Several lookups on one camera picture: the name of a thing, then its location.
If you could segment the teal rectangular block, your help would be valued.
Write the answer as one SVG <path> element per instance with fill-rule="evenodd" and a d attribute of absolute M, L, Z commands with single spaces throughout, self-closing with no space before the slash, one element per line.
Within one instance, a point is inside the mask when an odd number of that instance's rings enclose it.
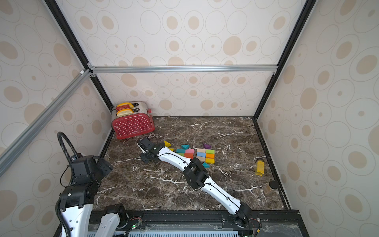
<path fill-rule="evenodd" d="M 177 154 L 184 154 L 186 152 L 186 150 L 184 149 L 176 149 L 175 151 Z"/>

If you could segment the orange-red rectangular block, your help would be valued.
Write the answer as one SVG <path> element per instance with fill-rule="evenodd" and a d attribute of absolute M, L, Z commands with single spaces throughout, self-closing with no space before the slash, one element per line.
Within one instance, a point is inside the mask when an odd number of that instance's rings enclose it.
<path fill-rule="evenodd" d="M 184 153 L 185 158 L 193 159 L 194 158 L 194 153 Z"/>

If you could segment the light blue rectangular block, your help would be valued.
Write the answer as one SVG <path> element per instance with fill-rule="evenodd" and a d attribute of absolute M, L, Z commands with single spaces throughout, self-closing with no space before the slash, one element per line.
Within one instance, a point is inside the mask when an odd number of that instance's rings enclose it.
<path fill-rule="evenodd" d="M 198 152 L 198 153 L 196 154 L 196 156 L 197 156 L 197 157 L 203 157 L 203 158 L 205 158 L 205 157 L 206 157 L 206 154 L 205 154 L 205 153 Z"/>

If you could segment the purple triangular block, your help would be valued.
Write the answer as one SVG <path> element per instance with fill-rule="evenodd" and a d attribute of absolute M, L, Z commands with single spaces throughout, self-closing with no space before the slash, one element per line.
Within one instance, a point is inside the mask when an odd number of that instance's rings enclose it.
<path fill-rule="evenodd" d="M 206 149 L 206 150 L 210 150 L 210 149 L 212 149 L 212 146 L 209 145 L 209 144 L 206 144 L 206 143 L 203 144 L 203 147 L 204 147 L 204 149 Z"/>

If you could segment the orange rectangular block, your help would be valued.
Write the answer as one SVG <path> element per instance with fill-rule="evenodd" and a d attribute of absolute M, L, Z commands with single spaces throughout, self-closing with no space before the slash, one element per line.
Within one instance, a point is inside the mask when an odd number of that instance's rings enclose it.
<path fill-rule="evenodd" d="M 215 154 L 206 153 L 207 159 L 215 159 Z"/>

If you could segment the green rectangular block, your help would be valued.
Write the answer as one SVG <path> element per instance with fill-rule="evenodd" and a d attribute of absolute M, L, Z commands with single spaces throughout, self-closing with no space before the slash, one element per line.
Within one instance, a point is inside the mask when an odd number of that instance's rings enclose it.
<path fill-rule="evenodd" d="M 207 149 L 206 153 L 207 154 L 215 154 L 215 150 Z"/>

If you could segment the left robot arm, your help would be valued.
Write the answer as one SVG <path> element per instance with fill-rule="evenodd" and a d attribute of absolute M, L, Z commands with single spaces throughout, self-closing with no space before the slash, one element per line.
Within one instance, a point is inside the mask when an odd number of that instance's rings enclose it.
<path fill-rule="evenodd" d="M 55 212 L 63 237 L 86 237 L 95 196 L 113 166 L 104 158 L 85 156 L 71 161 L 68 167 L 71 178 L 59 196 Z"/>

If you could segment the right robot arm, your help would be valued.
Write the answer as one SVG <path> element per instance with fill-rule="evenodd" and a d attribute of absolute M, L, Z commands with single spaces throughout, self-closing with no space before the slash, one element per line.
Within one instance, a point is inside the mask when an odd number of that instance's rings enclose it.
<path fill-rule="evenodd" d="M 186 158 L 171 151 L 163 143 L 154 143 L 145 137 L 137 141 L 142 151 L 140 157 L 146 164 L 149 162 L 166 162 L 183 172 L 188 185 L 196 191 L 203 191 L 217 200 L 235 218 L 236 224 L 249 227 L 252 209 L 239 199 L 222 189 L 208 174 L 203 163 L 197 158 Z"/>

